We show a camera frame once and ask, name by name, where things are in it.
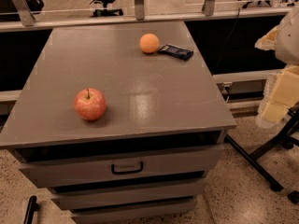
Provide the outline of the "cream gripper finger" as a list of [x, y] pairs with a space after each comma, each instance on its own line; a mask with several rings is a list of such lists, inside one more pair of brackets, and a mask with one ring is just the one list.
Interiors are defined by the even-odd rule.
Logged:
[[272, 28], [266, 35], [257, 40], [255, 48], [261, 50], [274, 50], [276, 46], [277, 32], [277, 27]]
[[299, 102], [299, 66], [286, 66], [266, 80], [261, 118], [278, 123]]

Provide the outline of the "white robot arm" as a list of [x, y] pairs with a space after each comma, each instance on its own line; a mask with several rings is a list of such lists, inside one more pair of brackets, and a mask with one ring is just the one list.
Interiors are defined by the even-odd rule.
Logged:
[[256, 123], [263, 128], [278, 124], [299, 102], [299, 7], [294, 7], [266, 35], [255, 43], [257, 49], [273, 50], [286, 66], [266, 80]]

